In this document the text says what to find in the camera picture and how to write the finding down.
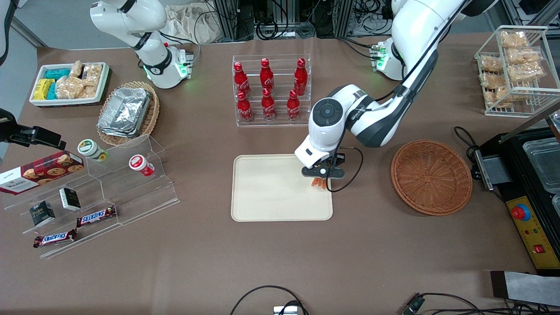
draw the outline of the white cloth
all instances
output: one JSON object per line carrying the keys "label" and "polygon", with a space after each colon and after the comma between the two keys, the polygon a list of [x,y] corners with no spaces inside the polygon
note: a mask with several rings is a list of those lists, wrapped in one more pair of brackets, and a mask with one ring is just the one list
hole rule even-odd
{"label": "white cloth", "polygon": [[198,19],[196,27],[196,39],[194,36],[194,24],[197,18],[204,12],[213,11],[213,1],[189,4],[170,4],[165,7],[167,12],[167,34],[181,38],[187,38],[201,44],[213,43],[222,38],[222,31],[218,25],[218,14],[206,13]]}

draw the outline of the red button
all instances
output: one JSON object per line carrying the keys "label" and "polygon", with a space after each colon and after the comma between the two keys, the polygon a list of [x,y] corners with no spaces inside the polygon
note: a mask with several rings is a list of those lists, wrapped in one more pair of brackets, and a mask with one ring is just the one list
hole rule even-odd
{"label": "red button", "polygon": [[535,245],[535,253],[537,254],[544,253],[544,247],[542,245]]}
{"label": "red button", "polygon": [[521,221],[529,221],[531,218],[531,212],[529,208],[521,203],[518,203],[511,209],[511,215],[514,219],[521,220]]}

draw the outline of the round wicker basket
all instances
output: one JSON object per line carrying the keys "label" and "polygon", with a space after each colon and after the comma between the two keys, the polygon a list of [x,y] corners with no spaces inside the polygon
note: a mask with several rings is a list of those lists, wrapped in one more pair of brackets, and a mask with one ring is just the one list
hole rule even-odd
{"label": "round wicker basket", "polygon": [[409,206],[429,215],[461,210],[473,190],[465,161],[448,146],[431,140],[401,147],[391,163],[391,179]]}
{"label": "round wicker basket", "polygon": [[[157,116],[160,113],[160,101],[157,98],[156,92],[149,84],[144,82],[137,82],[137,81],[129,82],[117,87],[116,89],[121,87],[130,87],[131,89],[140,88],[150,92],[152,97],[150,98],[150,102],[148,103],[149,106],[148,111],[146,111],[146,116],[144,116],[144,121],[142,122],[142,127],[140,129],[140,134],[138,136],[149,135],[150,133],[152,133],[153,128],[156,126]],[[107,107],[107,103],[111,99],[113,93],[115,93],[116,89],[113,90],[113,92],[111,92],[111,94],[107,97],[107,99],[103,103],[103,107],[101,108],[101,113],[99,113],[99,117],[103,115],[103,112]],[[97,130],[97,133],[99,134],[99,137],[101,138],[101,140],[103,140],[104,143],[108,143],[113,146],[123,144],[133,139],[133,138],[109,136],[102,133],[99,129]]]}

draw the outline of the table surface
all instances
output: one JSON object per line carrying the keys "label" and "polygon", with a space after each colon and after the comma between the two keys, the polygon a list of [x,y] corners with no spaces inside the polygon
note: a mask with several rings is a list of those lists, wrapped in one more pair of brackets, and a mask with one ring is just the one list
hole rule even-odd
{"label": "table surface", "polygon": [[[311,314],[395,314],[417,291],[503,307],[492,298],[488,271],[534,271],[504,204],[475,182],[458,213],[422,215],[400,199],[389,174],[393,155],[409,141],[440,141],[465,157],[466,145],[453,135],[453,126],[470,130],[482,144],[522,123],[483,115],[473,55],[488,36],[449,35],[441,43],[437,66],[394,138],[363,150],[356,180],[333,194],[330,220],[303,222],[238,223],[230,216],[235,157],[292,153],[307,135],[305,127],[237,128],[232,55],[310,53],[313,101],[345,84],[379,97],[396,82],[373,73],[366,58],[336,40],[203,46],[191,80],[156,89],[161,111],[152,136],[166,149],[165,170],[181,202],[49,260],[41,260],[29,236],[21,234],[19,216],[0,211],[0,312],[227,314],[245,292],[265,284],[292,289]],[[106,62],[113,69],[110,90],[147,81],[131,49],[47,48],[38,50],[38,59],[39,65]],[[40,109],[26,101],[19,123],[62,134],[71,150],[84,138],[98,138],[99,110]],[[343,145],[359,143],[347,136]],[[3,169],[52,152],[11,145]],[[358,162],[349,153],[347,171],[354,172]],[[271,314],[289,299],[267,289],[246,298],[237,312]],[[431,300],[426,309],[464,307]]]}

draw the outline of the cookie box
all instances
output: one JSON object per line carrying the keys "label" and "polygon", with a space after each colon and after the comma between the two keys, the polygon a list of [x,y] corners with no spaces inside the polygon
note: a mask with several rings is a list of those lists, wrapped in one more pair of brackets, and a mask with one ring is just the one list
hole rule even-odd
{"label": "cookie box", "polygon": [[60,151],[0,174],[0,191],[19,194],[82,169],[82,159]]}

